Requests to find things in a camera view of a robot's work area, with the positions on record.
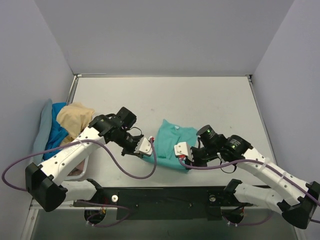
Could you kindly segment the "pink t shirt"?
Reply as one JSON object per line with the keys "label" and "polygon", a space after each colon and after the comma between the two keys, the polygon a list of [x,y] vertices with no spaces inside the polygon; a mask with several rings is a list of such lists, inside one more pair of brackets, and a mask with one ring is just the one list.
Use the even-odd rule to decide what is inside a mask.
{"label": "pink t shirt", "polygon": [[72,179],[79,179],[81,178],[87,169],[89,158],[83,159],[76,167],[72,169],[72,171],[68,174]]}

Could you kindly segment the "light blue t shirt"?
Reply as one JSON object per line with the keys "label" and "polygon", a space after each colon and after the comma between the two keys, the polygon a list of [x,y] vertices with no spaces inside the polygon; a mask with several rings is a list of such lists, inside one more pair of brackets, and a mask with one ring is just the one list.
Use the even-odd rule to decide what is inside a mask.
{"label": "light blue t shirt", "polygon": [[52,128],[52,109],[53,109],[53,102],[49,98],[40,115],[40,124],[38,129],[38,134],[35,138],[33,143],[33,153],[44,152],[47,142],[49,140],[51,128]]}

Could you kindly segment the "white laundry bin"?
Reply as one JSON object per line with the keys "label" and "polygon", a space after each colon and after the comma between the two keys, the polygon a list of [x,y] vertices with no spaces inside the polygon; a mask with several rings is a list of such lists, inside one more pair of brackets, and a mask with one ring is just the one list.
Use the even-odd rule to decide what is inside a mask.
{"label": "white laundry bin", "polygon": [[[66,145],[68,143],[71,143],[96,116],[97,115],[95,112],[80,114],[60,113],[58,117],[58,122],[68,132],[66,140],[63,140],[62,143],[60,143],[60,145]],[[89,158],[87,157],[67,175],[66,180],[76,181],[83,177],[86,173],[88,162]]]}

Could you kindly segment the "teal t shirt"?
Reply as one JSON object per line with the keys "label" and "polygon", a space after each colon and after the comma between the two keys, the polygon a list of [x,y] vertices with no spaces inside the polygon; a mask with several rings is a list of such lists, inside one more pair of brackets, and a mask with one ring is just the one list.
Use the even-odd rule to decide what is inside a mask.
{"label": "teal t shirt", "polygon": [[163,119],[154,141],[157,165],[184,173],[188,172],[176,158],[174,146],[181,142],[195,146],[196,133],[197,130],[194,127],[182,127]]}

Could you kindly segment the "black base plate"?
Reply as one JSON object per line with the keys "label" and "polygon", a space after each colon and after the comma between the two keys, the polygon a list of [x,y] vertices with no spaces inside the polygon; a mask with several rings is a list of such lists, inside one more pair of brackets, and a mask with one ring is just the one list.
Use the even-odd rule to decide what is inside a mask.
{"label": "black base plate", "polygon": [[90,200],[77,200],[76,207],[118,207],[116,218],[129,220],[216,221],[221,209],[239,213],[247,206],[224,192],[223,186],[194,187],[105,187]]}

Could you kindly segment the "aluminium frame rail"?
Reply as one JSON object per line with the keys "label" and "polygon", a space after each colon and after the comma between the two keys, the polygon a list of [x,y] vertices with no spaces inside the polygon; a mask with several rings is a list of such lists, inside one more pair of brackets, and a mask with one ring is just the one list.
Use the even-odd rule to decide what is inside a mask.
{"label": "aluminium frame rail", "polygon": [[[55,210],[66,210],[74,207],[73,201],[65,201],[61,205],[59,205]],[[30,210],[43,210],[44,208],[36,201],[32,200],[30,204]]]}

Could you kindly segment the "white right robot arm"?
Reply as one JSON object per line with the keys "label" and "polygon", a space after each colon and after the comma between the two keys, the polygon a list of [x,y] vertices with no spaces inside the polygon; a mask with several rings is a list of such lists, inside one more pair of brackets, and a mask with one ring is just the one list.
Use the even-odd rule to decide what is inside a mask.
{"label": "white right robot arm", "polygon": [[259,188],[232,180],[223,192],[229,205],[237,202],[263,206],[281,214],[296,228],[305,230],[320,205],[320,184],[299,179],[263,156],[255,147],[238,135],[225,137],[205,125],[197,133],[202,147],[189,146],[186,163],[204,169],[207,163],[219,159],[252,174],[269,188]]}

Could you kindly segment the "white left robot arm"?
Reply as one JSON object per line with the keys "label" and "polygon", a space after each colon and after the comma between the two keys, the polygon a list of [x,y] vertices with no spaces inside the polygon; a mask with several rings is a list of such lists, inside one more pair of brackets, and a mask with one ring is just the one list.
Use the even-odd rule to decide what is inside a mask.
{"label": "white left robot arm", "polygon": [[143,134],[133,136],[130,128],[137,117],[122,107],[118,113],[96,116],[71,142],[50,159],[36,165],[30,163],[25,169],[28,193],[46,212],[51,212],[64,201],[86,200],[98,206],[103,200],[100,185],[92,180],[68,181],[68,174],[90,154],[109,142],[122,148],[122,155],[142,157],[153,153],[149,138]]}

